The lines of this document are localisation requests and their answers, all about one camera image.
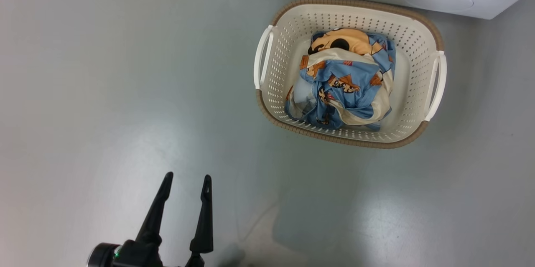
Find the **round white filter cover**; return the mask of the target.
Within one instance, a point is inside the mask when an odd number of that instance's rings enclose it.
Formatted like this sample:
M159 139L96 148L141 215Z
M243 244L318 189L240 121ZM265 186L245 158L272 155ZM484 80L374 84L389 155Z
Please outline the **round white filter cover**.
M406 0L413 7L437 12L453 13L472 8L473 0Z

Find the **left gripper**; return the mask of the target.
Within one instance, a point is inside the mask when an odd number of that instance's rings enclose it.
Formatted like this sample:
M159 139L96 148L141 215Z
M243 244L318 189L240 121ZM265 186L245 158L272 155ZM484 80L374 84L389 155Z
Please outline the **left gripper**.
M164 267L159 256L162 243L160 228L166 201L169 198L173 172L168 172L153 199L135 241L127 240L113 255L112 267ZM212 178L206 175L201 193L202 207L194 238L190 242L191 255L185 267L204 267L203 254L214 251Z

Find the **cream perforated laundry basket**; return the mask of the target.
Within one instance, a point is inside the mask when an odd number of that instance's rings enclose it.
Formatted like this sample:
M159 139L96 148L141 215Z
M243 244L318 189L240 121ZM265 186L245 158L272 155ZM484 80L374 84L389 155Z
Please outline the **cream perforated laundry basket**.
M292 120L285 112L310 37L334 28L382 33L395 43L402 59L390 98L393 110L379 131L358 126L322 129ZM281 8L262 33L253 78L259 108L275 126L342 145L393 149L415 141L435 116L446 88L447 60L440 31L418 12L365 0L297 0Z

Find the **blue cartoon print pajama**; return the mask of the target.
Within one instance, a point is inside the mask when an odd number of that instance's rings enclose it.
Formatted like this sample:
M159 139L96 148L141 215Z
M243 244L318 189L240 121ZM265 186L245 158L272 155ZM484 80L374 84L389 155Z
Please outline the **blue cartoon print pajama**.
M289 118L327 130L346 126L379 131L391 111L396 48L380 33L366 33L386 50L359 55L332 48L302 56L285 103Z

